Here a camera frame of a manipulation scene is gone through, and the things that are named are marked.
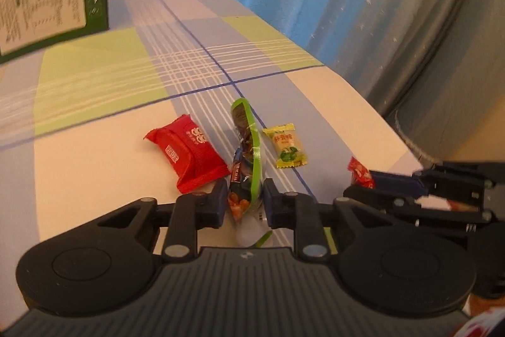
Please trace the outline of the green edged nut packet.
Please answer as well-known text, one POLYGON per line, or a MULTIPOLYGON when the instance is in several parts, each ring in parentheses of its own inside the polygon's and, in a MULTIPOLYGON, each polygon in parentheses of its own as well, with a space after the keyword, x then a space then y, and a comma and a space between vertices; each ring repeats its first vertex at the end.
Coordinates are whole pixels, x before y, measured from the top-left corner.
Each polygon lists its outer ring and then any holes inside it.
POLYGON ((264 160, 261 138, 248 100, 235 100, 231 116, 240 145, 230 170, 228 207, 235 221, 237 244, 260 248, 272 236, 262 201, 264 160))

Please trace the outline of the yellow green candy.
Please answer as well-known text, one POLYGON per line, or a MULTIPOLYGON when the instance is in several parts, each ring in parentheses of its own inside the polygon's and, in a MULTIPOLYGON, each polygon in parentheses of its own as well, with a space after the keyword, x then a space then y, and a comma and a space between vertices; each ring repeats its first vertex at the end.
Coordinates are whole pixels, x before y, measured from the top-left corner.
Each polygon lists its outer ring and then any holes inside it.
POLYGON ((266 127, 263 133, 270 139, 276 152, 276 168, 297 168, 308 163, 307 155, 292 123, 266 127))

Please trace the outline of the grey curtain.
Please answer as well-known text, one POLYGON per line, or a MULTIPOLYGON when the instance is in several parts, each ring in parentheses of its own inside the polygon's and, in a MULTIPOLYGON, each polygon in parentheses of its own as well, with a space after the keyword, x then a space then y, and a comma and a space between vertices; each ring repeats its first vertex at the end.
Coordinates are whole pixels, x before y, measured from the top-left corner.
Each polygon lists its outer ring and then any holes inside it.
POLYGON ((504 0, 305 0, 300 43, 421 159, 504 157, 504 0))

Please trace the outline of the red snack packet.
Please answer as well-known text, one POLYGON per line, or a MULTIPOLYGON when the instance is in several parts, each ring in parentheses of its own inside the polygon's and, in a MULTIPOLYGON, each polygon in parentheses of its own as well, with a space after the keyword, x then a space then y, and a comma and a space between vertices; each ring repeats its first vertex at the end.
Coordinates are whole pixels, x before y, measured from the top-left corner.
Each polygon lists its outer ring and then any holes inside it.
POLYGON ((182 194, 229 175, 227 163, 189 115, 150 130, 144 139, 157 145, 168 159, 178 176, 176 188, 182 194))

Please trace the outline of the green white carton box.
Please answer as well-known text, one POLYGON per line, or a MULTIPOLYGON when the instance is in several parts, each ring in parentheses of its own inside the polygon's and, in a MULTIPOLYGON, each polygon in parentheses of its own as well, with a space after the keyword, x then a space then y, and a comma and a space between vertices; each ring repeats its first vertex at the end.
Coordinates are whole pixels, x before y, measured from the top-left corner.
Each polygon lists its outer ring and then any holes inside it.
POLYGON ((1 0, 1 63, 109 28, 108 0, 1 0))

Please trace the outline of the plaid tablecloth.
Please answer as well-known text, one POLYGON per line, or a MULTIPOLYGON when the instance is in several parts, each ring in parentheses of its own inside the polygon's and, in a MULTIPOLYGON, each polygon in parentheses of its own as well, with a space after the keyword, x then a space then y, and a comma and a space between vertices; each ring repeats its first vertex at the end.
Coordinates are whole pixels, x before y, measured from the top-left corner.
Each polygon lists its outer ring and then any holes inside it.
POLYGON ((220 156, 239 145, 230 108, 259 127, 295 125, 308 155, 265 174, 329 202, 351 158, 410 174, 419 162, 349 83, 235 0, 109 0, 107 32, 1 67, 1 324, 26 306, 21 255, 41 240, 138 198, 178 197, 174 170, 146 134, 188 114, 220 156))

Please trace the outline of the red white candy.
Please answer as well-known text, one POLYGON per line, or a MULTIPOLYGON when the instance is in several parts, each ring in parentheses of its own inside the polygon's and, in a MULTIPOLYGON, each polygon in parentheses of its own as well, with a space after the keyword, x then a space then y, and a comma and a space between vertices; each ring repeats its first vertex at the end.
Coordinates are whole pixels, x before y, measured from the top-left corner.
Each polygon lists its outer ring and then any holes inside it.
POLYGON ((351 173, 351 184, 364 188, 373 189, 376 187, 375 180, 371 172, 355 157, 348 163, 348 171, 351 173))

